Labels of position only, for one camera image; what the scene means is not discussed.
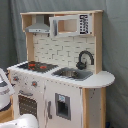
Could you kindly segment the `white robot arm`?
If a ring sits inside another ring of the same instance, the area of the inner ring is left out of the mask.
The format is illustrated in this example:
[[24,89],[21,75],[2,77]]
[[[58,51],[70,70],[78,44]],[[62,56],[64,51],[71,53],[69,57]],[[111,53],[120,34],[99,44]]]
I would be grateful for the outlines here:
[[[0,68],[0,112],[11,107],[10,96],[14,89],[10,84],[5,72]],[[36,117],[32,114],[23,114],[19,118],[0,123],[0,128],[39,128]]]

